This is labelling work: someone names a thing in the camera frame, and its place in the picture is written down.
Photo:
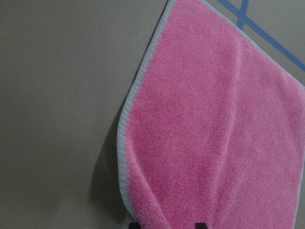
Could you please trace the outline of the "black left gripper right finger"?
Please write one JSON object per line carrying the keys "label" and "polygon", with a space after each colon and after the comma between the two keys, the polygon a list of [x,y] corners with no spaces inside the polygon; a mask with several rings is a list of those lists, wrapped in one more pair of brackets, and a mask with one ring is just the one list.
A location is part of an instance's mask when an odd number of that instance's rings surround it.
{"label": "black left gripper right finger", "polygon": [[195,229],[207,229],[207,225],[204,222],[196,222]]}

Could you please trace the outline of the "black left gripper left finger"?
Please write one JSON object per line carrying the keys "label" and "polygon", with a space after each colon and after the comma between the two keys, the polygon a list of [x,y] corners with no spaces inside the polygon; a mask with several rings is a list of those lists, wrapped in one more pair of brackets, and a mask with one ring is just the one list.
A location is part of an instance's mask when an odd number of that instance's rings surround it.
{"label": "black left gripper left finger", "polygon": [[128,225],[128,229],[141,229],[141,225],[138,222],[132,222]]}

